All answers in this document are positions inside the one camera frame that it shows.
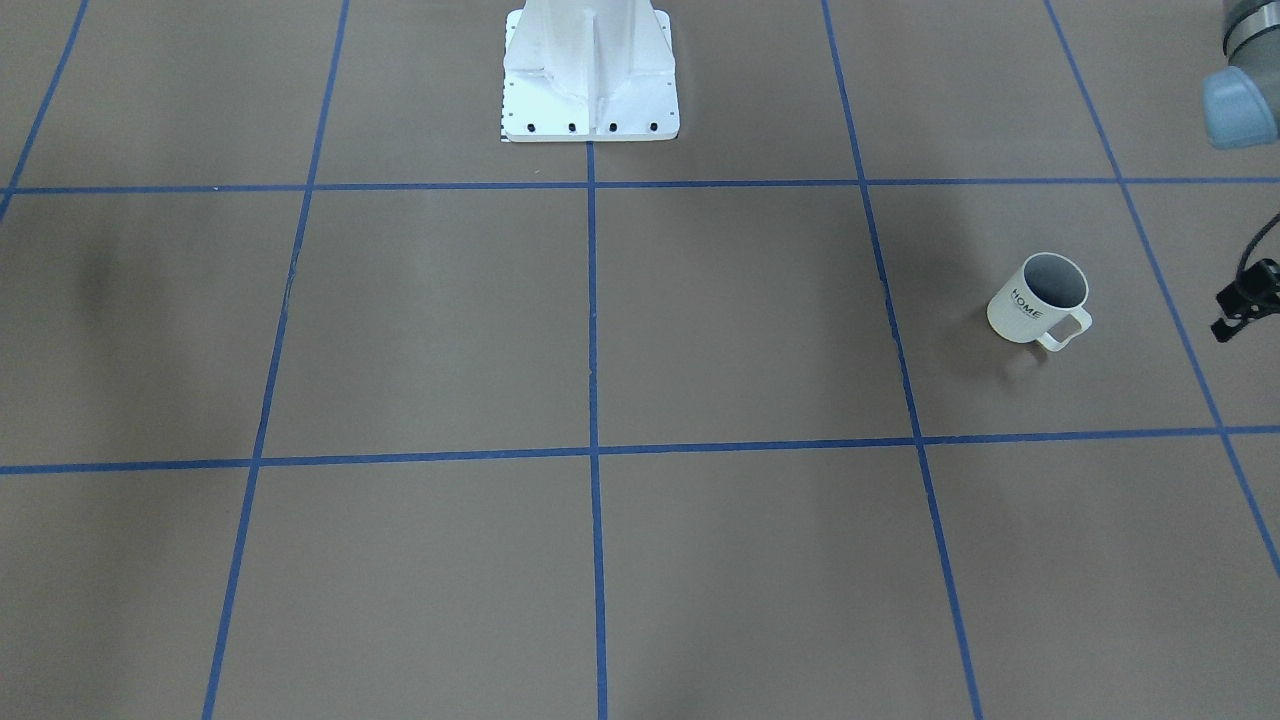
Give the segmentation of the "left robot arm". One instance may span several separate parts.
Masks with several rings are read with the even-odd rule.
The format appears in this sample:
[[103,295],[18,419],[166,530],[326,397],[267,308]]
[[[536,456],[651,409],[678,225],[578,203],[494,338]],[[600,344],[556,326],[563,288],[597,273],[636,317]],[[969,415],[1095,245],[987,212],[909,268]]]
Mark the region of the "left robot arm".
[[1224,69],[1202,83],[1204,129],[1217,150],[1277,142],[1279,3],[1224,1]]

